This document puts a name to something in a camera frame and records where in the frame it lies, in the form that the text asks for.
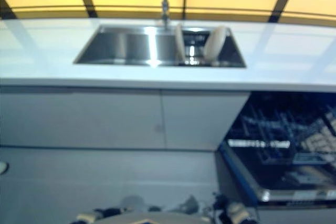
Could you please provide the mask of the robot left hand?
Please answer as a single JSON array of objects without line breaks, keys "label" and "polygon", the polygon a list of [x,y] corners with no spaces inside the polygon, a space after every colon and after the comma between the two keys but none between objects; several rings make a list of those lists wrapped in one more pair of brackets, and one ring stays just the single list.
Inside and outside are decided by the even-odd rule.
[{"label": "robot left hand", "polygon": [[106,208],[106,209],[95,209],[94,212],[98,213],[98,219],[109,218],[117,215],[124,214],[128,211],[128,208]]}]

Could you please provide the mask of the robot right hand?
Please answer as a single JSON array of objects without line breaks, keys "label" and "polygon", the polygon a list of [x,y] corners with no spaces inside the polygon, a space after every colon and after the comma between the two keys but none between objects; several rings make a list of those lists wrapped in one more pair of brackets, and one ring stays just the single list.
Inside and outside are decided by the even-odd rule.
[{"label": "robot right hand", "polygon": [[219,219],[227,217],[228,207],[231,200],[223,194],[214,194],[215,200],[212,205],[215,216]]}]

